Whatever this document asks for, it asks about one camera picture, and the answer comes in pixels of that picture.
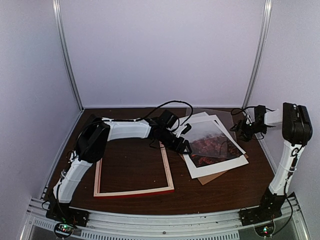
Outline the pink wooden picture frame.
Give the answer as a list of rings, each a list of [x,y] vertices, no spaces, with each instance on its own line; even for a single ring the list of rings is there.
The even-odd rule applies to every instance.
[[[172,193],[174,183],[166,148],[160,141],[118,139],[108,143],[96,163],[93,196],[131,198]]]

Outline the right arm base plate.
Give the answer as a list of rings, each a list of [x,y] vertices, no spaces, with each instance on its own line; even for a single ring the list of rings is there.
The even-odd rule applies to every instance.
[[[262,209],[259,207],[242,209],[239,211],[239,218],[243,226],[255,225],[282,216],[281,210],[272,211],[270,209]]]

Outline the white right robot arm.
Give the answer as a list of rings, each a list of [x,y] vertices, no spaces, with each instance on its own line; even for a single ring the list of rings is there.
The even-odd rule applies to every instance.
[[[253,109],[254,120],[246,110]],[[238,133],[240,140],[250,141],[255,134],[266,135],[269,128],[281,125],[283,152],[275,176],[267,187],[260,206],[256,210],[259,220],[268,220],[279,211],[288,196],[288,190],[297,164],[307,143],[312,138],[313,128],[304,105],[285,102],[282,109],[271,110],[264,105],[234,108],[231,115],[246,114],[245,119],[235,123],[230,131]]]

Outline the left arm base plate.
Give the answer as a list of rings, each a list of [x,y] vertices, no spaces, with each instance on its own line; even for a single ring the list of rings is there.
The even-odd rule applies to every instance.
[[[60,209],[57,206],[46,211],[45,217],[73,226],[86,227],[90,213],[75,208]]]

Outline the red landscape photo print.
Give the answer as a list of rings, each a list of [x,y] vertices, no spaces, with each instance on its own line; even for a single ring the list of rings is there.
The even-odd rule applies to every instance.
[[[191,154],[186,154],[196,167],[238,158],[246,152],[227,131],[217,115],[200,112],[188,121],[192,126],[184,137],[189,141]]]

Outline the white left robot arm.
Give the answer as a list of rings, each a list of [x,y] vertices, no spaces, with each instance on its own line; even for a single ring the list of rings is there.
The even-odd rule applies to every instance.
[[[61,222],[72,218],[65,204],[72,201],[74,192],[88,169],[102,159],[107,143],[119,139],[151,139],[178,154],[191,154],[188,140],[182,137],[191,125],[180,122],[172,112],[165,110],[160,116],[137,119],[110,119],[91,115],[70,153],[68,166],[61,171],[57,184],[48,195],[54,205],[52,213]]]

